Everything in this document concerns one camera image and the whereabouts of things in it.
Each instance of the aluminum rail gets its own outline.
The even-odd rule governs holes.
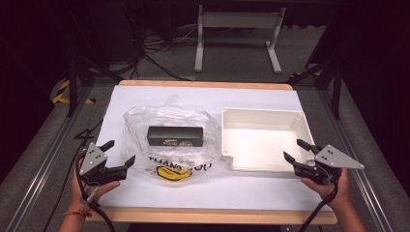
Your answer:
[[[342,142],[342,146],[345,149],[346,154],[354,160],[358,160],[358,156],[356,155],[341,122],[334,117],[331,98],[326,93],[326,91],[318,91],[318,94],[320,100],[326,108],[326,113],[331,119],[333,126],[337,132],[337,135],[339,136],[340,141]],[[359,186],[362,196],[367,204],[367,207],[370,210],[371,216],[373,217],[373,221],[375,222],[378,231],[393,232],[392,226],[390,225],[386,217],[386,214],[383,212],[383,209],[379,203],[379,200],[377,199],[375,191],[370,181],[368,180],[364,170],[352,169],[352,173],[353,177],[355,178]]]
[[[86,102],[88,96],[90,95],[92,87],[84,86],[79,94],[79,102]],[[31,182],[30,188],[24,195],[20,205],[18,206],[17,210],[15,211],[15,215],[13,216],[11,222],[9,223],[6,231],[19,231],[24,224],[25,220],[28,218],[31,210],[33,209],[36,200],[39,198],[40,193],[47,181],[47,178],[57,161],[61,148],[63,147],[64,140],[66,139],[67,135],[69,134],[71,128],[73,127],[73,123],[77,118],[81,108],[84,104],[81,103],[78,105],[76,110],[73,112],[71,117],[66,118],[61,127],[60,131],[58,132],[51,148],[45,157],[45,160],[40,167],[39,171],[37,172],[36,176],[34,177],[33,181]]]

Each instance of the black cable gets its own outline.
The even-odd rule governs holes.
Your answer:
[[[174,74],[173,72],[169,71],[168,69],[164,68],[163,66],[161,66],[160,64],[158,64],[155,60],[153,60],[149,55],[145,54],[145,57],[148,61],[152,62],[153,64],[155,64],[156,66],[158,66],[160,69],[162,69],[164,72],[166,72],[167,74],[169,74],[170,76],[176,78],[176,79],[180,79],[180,80],[186,80],[186,81],[191,81],[190,79],[186,79],[183,78],[181,76],[178,76],[176,74]]]
[[[337,186],[337,181],[334,182],[335,188],[333,189],[333,191],[329,194],[329,196],[327,196],[324,200],[322,200],[317,206],[316,209],[314,209],[314,211],[310,214],[310,216],[307,218],[307,220],[305,221],[305,223],[302,225],[301,229],[299,230],[299,232],[303,232],[305,231],[308,226],[310,225],[310,223],[313,221],[313,219],[316,217],[317,213],[319,213],[320,209],[322,209],[323,206],[325,206],[326,204],[330,203],[331,201],[333,201],[337,195],[338,192],[338,186]]]
[[[84,146],[85,146],[85,143],[87,142],[87,139],[90,137],[91,133],[92,133],[102,122],[103,122],[103,120],[99,121],[91,130],[89,130],[89,131],[87,132],[87,134],[85,135],[85,138],[82,140],[81,144],[78,146],[77,150],[75,151],[75,155],[74,155],[74,157],[72,158],[72,161],[70,162],[69,169],[67,170],[66,177],[64,178],[63,186],[62,186],[61,189],[60,189],[60,193],[59,193],[59,195],[58,195],[58,197],[57,197],[57,200],[56,200],[56,202],[55,202],[55,204],[54,204],[54,207],[53,207],[53,209],[52,209],[52,211],[51,211],[51,214],[50,214],[50,216],[48,217],[48,220],[47,220],[47,223],[45,224],[45,227],[44,227],[44,229],[43,229],[43,232],[45,232],[45,231],[47,230],[47,228],[48,228],[48,226],[49,226],[49,224],[50,224],[50,222],[51,222],[51,220],[52,220],[52,217],[54,216],[54,213],[55,213],[55,211],[56,211],[56,209],[57,209],[57,206],[58,206],[58,204],[60,203],[61,196],[63,195],[64,188],[66,187],[66,183],[67,183],[67,181],[68,181],[68,179],[69,179],[70,173],[72,172],[73,163],[74,163],[74,161],[75,161],[76,158],[77,158],[77,154],[79,153],[79,150],[81,149],[81,147],[84,147]]]
[[[123,74],[123,73],[126,73],[126,72],[128,72],[129,70],[131,70],[135,65],[136,65],[136,63],[137,62],[133,62],[132,64],[129,64],[129,65],[127,65],[127,66],[125,66],[124,68],[121,68],[121,69],[118,69],[118,70],[109,70],[109,71],[111,71],[112,73],[115,73],[115,74]],[[106,76],[106,74],[104,74],[104,73],[102,73],[102,72],[94,72],[94,71],[90,71],[90,73],[93,75],[93,76]]]

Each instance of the metal stand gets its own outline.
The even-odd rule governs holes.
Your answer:
[[[72,63],[70,64],[70,110],[67,114],[67,117],[71,117],[78,106],[76,83],[77,78],[84,86],[92,86],[95,82],[95,79],[91,75],[89,68],[94,68],[95,70],[103,73],[104,75],[117,82],[124,80],[123,77],[106,69],[105,67],[86,58],[76,56],[75,58],[73,58]]]
[[[198,12],[198,46],[194,70],[202,72],[204,53],[203,28],[228,27],[228,28],[265,28],[274,29],[272,39],[266,42],[269,57],[275,73],[281,73],[278,57],[275,53],[275,44],[278,39],[285,8],[280,8],[279,13],[229,13],[229,12],[203,12],[202,5]]]

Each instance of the metal frame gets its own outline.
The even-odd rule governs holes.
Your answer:
[[[283,21],[285,8],[280,8],[278,13],[228,13],[228,12],[204,12],[203,6],[199,5],[198,11],[198,46],[194,70],[202,72],[204,54],[204,27],[229,27],[229,28],[264,28],[274,29],[272,38],[266,42],[269,58],[275,73],[281,73],[275,44],[278,40],[280,26]]]

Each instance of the cable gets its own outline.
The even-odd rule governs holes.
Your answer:
[[[92,133],[102,122],[103,122],[103,120],[99,121],[91,130],[89,130],[89,131],[87,132],[87,134],[85,135],[85,138],[82,140],[81,144],[78,146],[77,150],[75,151],[75,155],[74,155],[74,157],[72,158],[72,161],[70,162],[69,169],[68,169],[67,174],[66,174],[66,177],[65,177],[65,179],[64,179],[63,186],[62,186],[61,189],[60,189],[60,193],[59,193],[59,195],[58,195],[58,197],[57,197],[57,200],[56,200],[56,202],[55,202],[55,204],[54,204],[54,207],[53,207],[53,209],[52,209],[52,211],[51,211],[51,214],[50,214],[50,216],[48,217],[48,220],[47,220],[47,223],[45,224],[45,227],[44,227],[44,229],[43,229],[43,232],[45,232],[45,231],[47,230],[47,228],[48,228],[48,226],[49,226],[49,224],[50,224],[50,222],[51,222],[51,220],[52,220],[52,217],[54,216],[54,213],[55,213],[55,211],[56,211],[56,209],[57,209],[57,206],[58,206],[58,204],[60,203],[61,196],[63,195],[64,188],[65,188],[65,186],[66,186],[67,180],[69,179],[70,173],[72,172],[73,163],[74,163],[74,161],[75,161],[76,158],[77,158],[77,154],[79,153],[79,150],[81,149],[81,147],[84,147],[84,146],[85,146],[85,143],[87,142],[87,139],[90,137],[91,133]]]
[[[319,213],[320,209],[322,209],[323,206],[326,204],[330,203],[333,201],[337,195],[338,192],[338,186],[337,186],[337,181],[334,182],[335,188],[332,190],[332,192],[324,199],[322,200],[317,206],[316,209],[310,214],[310,216],[307,218],[307,221],[302,225],[301,229],[299,232],[305,231],[310,223],[313,221],[313,219],[316,217],[317,213]]]
[[[176,79],[180,79],[180,80],[186,80],[186,81],[191,81],[190,79],[186,79],[183,78],[181,76],[178,76],[176,74],[174,74],[173,72],[169,71],[168,69],[164,68],[163,66],[161,66],[160,64],[158,64],[155,60],[153,60],[149,55],[145,55],[146,59],[150,62],[152,62],[153,64],[155,64],[156,66],[160,67],[160,69],[162,69],[164,72],[166,72],[167,74],[169,74],[170,76],[176,78]]]

